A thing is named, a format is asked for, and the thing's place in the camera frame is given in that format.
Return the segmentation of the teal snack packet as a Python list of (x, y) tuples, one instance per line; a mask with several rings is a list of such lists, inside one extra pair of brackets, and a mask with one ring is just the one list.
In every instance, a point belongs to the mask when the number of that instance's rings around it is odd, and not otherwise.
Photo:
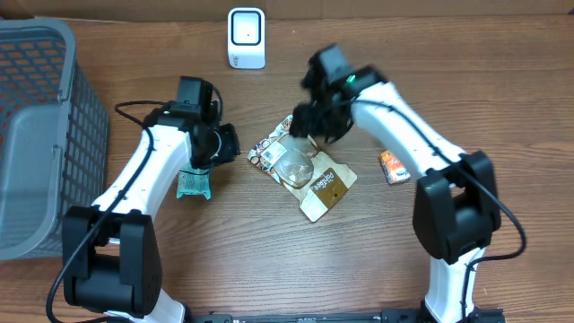
[(212, 197), (210, 171), (194, 169), (188, 163), (178, 173), (177, 198), (184, 196), (203, 196), (206, 200)]

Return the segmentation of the beige powder pouch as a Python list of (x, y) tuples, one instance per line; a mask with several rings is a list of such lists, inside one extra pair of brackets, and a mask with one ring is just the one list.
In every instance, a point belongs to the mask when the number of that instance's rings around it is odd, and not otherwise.
[(311, 137), (290, 134), (286, 117), (249, 152), (248, 160), (290, 191), (300, 210), (316, 222), (333, 209), (357, 180), (348, 165), (335, 162)]

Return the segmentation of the orange tissue packet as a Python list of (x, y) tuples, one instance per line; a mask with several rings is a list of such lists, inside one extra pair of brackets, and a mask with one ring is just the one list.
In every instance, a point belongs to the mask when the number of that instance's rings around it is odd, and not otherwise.
[(378, 158), (389, 185), (410, 180), (411, 175), (406, 167), (390, 151), (382, 152)]

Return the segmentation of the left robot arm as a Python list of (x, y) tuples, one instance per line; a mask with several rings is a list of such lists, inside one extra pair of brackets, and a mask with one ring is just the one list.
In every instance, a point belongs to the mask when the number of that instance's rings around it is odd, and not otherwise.
[(62, 226), (63, 267), (46, 301), (59, 288), (65, 301), (97, 313), (99, 322), (190, 322), (189, 307), (162, 288), (153, 227), (178, 174), (208, 177), (239, 155), (233, 125), (223, 124), (223, 100), (206, 80), (183, 76), (175, 100), (151, 101), (135, 123), (142, 137), (113, 184), (89, 206), (72, 206)]

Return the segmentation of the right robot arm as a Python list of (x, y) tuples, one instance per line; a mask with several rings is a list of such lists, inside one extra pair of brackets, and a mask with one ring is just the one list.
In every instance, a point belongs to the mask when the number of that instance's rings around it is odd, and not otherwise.
[(357, 126), (394, 154), (416, 183), (413, 229), (430, 255), (430, 283), (417, 309), (382, 310), (383, 322), (502, 322), (473, 303), (477, 259), (500, 228), (494, 169), (433, 130), (376, 68), (353, 68), (336, 45), (309, 59), (301, 81), (310, 101), (293, 111), (294, 136), (338, 140)]

